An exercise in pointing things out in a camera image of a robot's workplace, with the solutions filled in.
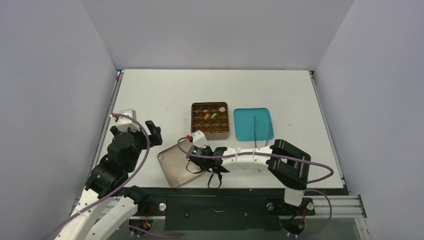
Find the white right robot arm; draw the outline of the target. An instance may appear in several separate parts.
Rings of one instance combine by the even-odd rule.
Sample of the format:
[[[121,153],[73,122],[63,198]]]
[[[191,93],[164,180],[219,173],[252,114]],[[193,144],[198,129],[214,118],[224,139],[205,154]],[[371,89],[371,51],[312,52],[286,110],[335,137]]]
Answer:
[[[282,139],[260,148],[240,149],[209,145],[193,145],[186,155],[187,160],[201,171],[218,175],[239,170],[268,170],[284,186],[283,209],[294,214],[302,207],[308,184],[311,157],[306,152]]]

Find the gold tin lid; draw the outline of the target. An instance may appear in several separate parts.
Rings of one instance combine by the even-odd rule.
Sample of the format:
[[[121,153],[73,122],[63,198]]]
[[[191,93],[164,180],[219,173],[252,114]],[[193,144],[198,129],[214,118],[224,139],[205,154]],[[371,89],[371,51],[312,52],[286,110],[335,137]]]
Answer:
[[[200,168],[186,159],[177,144],[161,151],[157,155],[164,176],[173,189],[185,187],[204,174]]]

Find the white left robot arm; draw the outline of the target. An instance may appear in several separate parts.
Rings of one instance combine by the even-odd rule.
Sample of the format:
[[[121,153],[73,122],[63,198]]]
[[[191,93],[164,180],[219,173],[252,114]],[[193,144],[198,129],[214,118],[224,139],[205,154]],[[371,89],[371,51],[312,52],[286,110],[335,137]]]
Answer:
[[[134,117],[120,115],[110,132],[113,138],[107,152],[90,172],[57,240],[105,240],[130,216],[149,210],[148,194],[138,186],[125,185],[140,170],[137,162],[142,151],[145,161],[150,148],[163,143],[161,128],[151,120],[142,127]]]

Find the metal tongs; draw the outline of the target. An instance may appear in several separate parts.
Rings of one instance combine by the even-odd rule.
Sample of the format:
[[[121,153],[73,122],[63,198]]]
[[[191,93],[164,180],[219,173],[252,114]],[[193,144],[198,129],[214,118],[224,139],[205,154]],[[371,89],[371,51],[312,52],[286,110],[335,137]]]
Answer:
[[[268,118],[257,117],[256,115],[253,117],[253,141],[256,148],[258,141],[264,141],[264,146],[268,144],[272,137],[272,131],[273,124],[270,116]]]

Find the gold cookie tin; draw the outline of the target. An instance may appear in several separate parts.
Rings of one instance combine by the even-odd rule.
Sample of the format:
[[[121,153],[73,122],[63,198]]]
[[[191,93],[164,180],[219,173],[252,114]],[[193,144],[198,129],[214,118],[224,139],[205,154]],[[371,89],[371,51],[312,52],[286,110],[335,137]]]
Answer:
[[[218,109],[225,107],[225,112],[220,112]],[[208,109],[209,112],[203,112],[203,109]],[[195,102],[191,105],[191,126],[192,133],[202,131],[207,140],[226,140],[230,136],[230,121],[229,108],[226,102]],[[205,120],[204,116],[209,113],[210,118]],[[211,119],[211,115],[217,113],[217,119]]]

